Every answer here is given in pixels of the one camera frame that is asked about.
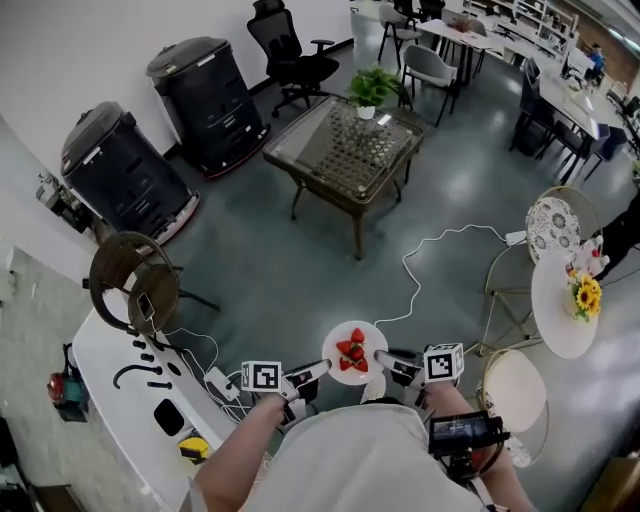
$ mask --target smartphone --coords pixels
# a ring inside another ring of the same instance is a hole
[[[149,300],[149,297],[146,293],[143,293],[138,297],[138,307],[140,308],[140,312],[142,313],[142,317],[149,321],[153,315],[155,315],[156,310],[153,309],[153,305]]]

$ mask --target round white table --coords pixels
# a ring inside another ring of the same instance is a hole
[[[570,255],[562,251],[544,251],[533,271],[531,303],[542,340],[563,359],[575,359],[593,343],[598,317],[589,322],[571,318],[564,310],[567,286],[566,264]]]

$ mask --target white cube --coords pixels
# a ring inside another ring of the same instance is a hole
[[[245,361],[242,363],[242,391],[280,393],[282,363]]]
[[[424,353],[425,382],[456,380],[463,371],[462,343],[430,346]]]

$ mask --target green plant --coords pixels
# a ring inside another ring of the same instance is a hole
[[[351,80],[350,99],[358,107],[379,107],[391,92],[397,92],[400,82],[395,75],[374,67],[361,69]]]

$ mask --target wall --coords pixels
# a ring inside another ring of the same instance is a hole
[[[351,37],[347,0],[286,0],[305,51]],[[105,100],[130,110],[152,144],[174,140],[144,75],[164,47],[228,39],[249,87],[266,58],[247,32],[252,0],[6,0],[0,3],[0,112],[53,172],[80,114]]]
[[[576,46],[588,54],[585,47],[591,48],[595,43],[598,43],[606,59],[605,73],[614,81],[626,82],[627,87],[631,87],[640,68],[640,60],[633,52],[614,38],[606,28],[575,7],[561,0],[553,3],[567,14],[579,16],[578,32],[580,38]]]
[[[0,117],[0,238],[81,283],[97,247],[36,199],[44,170]]]

